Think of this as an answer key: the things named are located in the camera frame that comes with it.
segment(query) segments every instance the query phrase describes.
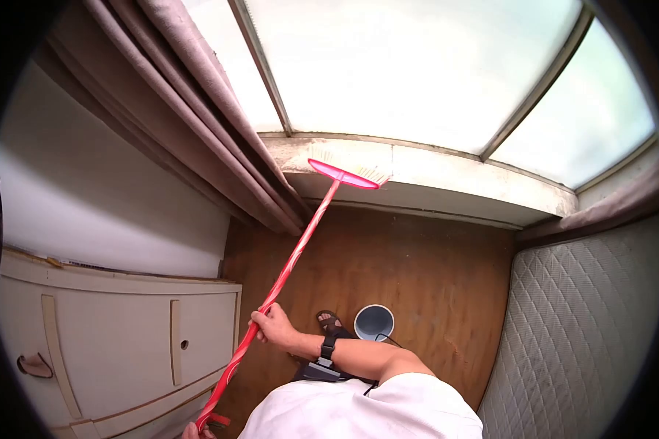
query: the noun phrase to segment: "broom bristles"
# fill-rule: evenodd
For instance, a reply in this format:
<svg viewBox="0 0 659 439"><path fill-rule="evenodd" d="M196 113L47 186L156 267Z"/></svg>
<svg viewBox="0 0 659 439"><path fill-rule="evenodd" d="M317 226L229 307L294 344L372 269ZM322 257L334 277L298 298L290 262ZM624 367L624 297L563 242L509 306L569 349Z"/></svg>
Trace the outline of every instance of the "broom bristles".
<svg viewBox="0 0 659 439"><path fill-rule="evenodd" d="M355 160L352 160L351 154L334 154L327 148L323 148L318 145L310 146L310 158L317 160L318 162L329 164L335 168L339 168L342 171L350 172L355 176L361 177L362 179L372 181L379 186L383 185L388 181L389 178L391 178L390 173L380 171L379 169L376 169L376 167L371 168L368 166L362 166Z"/></svg>

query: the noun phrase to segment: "forearm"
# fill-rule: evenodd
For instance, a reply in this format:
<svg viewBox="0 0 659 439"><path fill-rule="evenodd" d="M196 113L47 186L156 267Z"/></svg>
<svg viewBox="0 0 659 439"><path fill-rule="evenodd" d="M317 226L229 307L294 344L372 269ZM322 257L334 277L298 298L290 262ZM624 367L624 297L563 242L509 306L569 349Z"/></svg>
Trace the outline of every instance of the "forearm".
<svg viewBox="0 0 659 439"><path fill-rule="evenodd" d="M320 356L320 347L324 339L324 336L299 334L293 346L288 347L288 351L314 360ZM409 350L378 341L339 338L334 344L332 361L337 368L348 374L380 382L406 372L433 375Z"/></svg>

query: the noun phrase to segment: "broom handle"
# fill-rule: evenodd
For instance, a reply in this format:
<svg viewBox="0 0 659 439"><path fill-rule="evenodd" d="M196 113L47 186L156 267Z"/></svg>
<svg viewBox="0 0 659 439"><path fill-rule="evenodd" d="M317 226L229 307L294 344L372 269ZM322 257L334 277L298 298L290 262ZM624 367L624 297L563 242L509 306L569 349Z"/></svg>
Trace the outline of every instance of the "broom handle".
<svg viewBox="0 0 659 439"><path fill-rule="evenodd" d="M320 207L317 208L315 215L313 215L313 219L310 220L310 224L308 224L308 227L305 229L303 236L300 237L300 240L298 241L298 245L295 246L295 250L293 250L293 253L291 253L288 262L286 262L286 265L283 267L283 270L281 270L281 274L278 276L278 279L276 280L275 284L273 284L273 286L271 287L271 291L268 293L266 300L264 300L264 304L261 305L259 312L263 312L264 314L267 313L268 309L271 307L273 302L276 301L276 297L278 297L278 294L281 292L281 288L283 288L283 284L285 284L286 279L288 279L288 275L290 275L290 272L293 270L293 267L295 267L295 263L298 261L298 258L303 253L303 250L305 250L305 246L310 240L310 236L312 236L313 232L315 231L315 228L317 227L317 224L320 222L320 219L325 214L325 211L327 210L327 205L330 204L330 201L332 201L332 197L334 197L334 193L339 188L339 184L341 183L341 178L342 176L339 177L339 180L335 180L334 182L332 182L332 187L329 188L329 190L327 191L327 194L325 195L323 202L320 203ZM207 400L207 404L205 404L205 407L202 409L202 412L200 412L200 416L198 417L197 421L195 421L195 426L197 426L198 431L202 431L202 428L207 422L207 419L212 414L212 410L215 408L217 402L220 400L220 396L222 396L222 392L225 391L225 388L227 387L227 385L230 382L230 379L232 378L232 375L237 370L237 367L239 366L239 362L242 361L242 357L244 357L244 355L246 354L246 350L249 349L249 345L252 344L252 340L254 340L254 338L256 337L257 332L258 332L258 324L256 324L256 322L252 322L252 324L249 326L249 329L246 330L246 335L242 339L242 342L239 344L239 347L237 347L237 350L235 350L235 353L232 355L230 364L227 364L227 367L225 368L225 372L222 373L222 376L220 377L217 386L215 386L215 390L213 390L212 395L210 395L210 399Z"/></svg>

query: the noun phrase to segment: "wrist strap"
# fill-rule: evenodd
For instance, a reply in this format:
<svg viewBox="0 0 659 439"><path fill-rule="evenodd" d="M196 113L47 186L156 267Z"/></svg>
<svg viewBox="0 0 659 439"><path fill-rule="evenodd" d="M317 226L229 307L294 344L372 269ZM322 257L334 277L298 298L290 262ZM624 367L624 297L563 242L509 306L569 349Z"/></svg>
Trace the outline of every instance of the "wrist strap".
<svg viewBox="0 0 659 439"><path fill-rule="evenodd" d="M336 337L325 336L323 345L320 348L320 356L326 360L332 361L332 352L334 352L334 342Z"/></svg>

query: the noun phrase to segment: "bucket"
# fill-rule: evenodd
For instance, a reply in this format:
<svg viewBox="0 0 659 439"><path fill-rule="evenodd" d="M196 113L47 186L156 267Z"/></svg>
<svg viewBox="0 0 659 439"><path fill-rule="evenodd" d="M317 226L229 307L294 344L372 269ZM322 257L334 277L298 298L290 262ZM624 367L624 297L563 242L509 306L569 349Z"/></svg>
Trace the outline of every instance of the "bucket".
<svg viewBox="0 0 659 439"><path fill-rule="evenodd" d="M394 326L391 310L378 304L361 308L354 319L354 332L362 340L383 341L391 335Z"/></svg>

